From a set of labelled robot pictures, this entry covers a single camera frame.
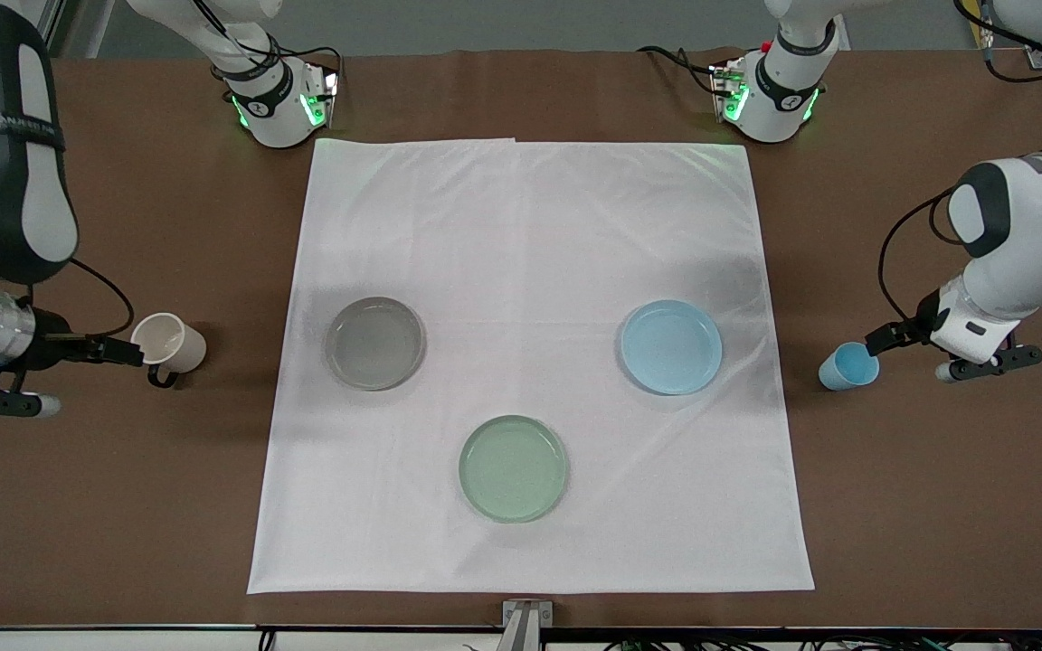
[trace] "mug handle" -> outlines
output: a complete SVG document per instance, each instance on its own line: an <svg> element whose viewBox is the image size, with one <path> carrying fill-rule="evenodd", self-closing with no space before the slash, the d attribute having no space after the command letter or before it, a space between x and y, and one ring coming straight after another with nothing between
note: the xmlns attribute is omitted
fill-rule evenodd
<svg viewBox="0 0 1042 651"><path fill-rule="evenodd" d="M153 387L160 389L171 389L175 385L175 380L179 379L179 374L174 374L174 372L168 372L167 379L158 379L158 364L153 364L147 368L147 380L152 384Z"/></svg>

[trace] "white mug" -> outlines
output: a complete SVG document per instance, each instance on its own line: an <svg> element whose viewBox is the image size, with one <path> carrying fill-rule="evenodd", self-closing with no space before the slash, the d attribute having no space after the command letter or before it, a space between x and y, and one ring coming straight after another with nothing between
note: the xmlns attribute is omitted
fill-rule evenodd
<svg viewBox="0 0 1042 651"><path fill-rule="evenodd" d="M148 382L160 389L174 386L179 374L191 374L207 354L202 334L168 311L142 320L131 332L131 343L144 352ZM160 368L168 372L165 380L158 378Z"/></svg>

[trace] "cup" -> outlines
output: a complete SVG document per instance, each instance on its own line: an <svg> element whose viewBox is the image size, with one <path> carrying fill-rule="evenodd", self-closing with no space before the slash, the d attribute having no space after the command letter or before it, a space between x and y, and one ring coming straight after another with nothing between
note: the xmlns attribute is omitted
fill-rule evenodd
<svg viewBox="0 0 1042 651"><path fill-rule="evenodd" d="M181 374L191 374L207 354L207 342L174 314L150 315L131 332L131 343L144 352L147 380L153 387L170 389ZM167 378L160 379L160 370Z"/></svg>
<svg viewBox="0 0 1042 651"><path fill-rule="evenodd" d="M871 357L867 346L847 342L839 346L819 367L819 382L833 392L864 387L879 376L879 358Z"/></svg>

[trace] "blue plastic cup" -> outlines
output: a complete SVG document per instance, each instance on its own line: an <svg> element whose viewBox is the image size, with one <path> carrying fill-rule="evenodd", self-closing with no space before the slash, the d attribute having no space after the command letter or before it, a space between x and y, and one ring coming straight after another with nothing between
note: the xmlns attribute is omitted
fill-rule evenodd
<svg viewBox="0 0 1042 651"><path fill-rule="evenodd" d="M830 353L819 367L819 382L833 392L864 387L879 376L879 358L871 357L867 346L847 342Z"/></svg>

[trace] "gray wall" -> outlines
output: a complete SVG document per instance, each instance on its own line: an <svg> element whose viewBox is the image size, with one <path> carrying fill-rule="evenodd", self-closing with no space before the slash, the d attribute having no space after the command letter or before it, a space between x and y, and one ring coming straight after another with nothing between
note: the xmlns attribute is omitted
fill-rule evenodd
<svg viewBox="0 0 1042 651"><path fill-rule="evenodd" d="M102 0L88 3L94 10ZM847 16L855 49L972 48L950 0L897 0ZM90 41L83 21L74 41ZM450 50L702 50L773 36L764 0L289 0L266 28L293 49L333 45L346 55ZM72 43L69 54L75 52ZM105 58L197 57L181 37L117 0L99 42Z"/></svg>

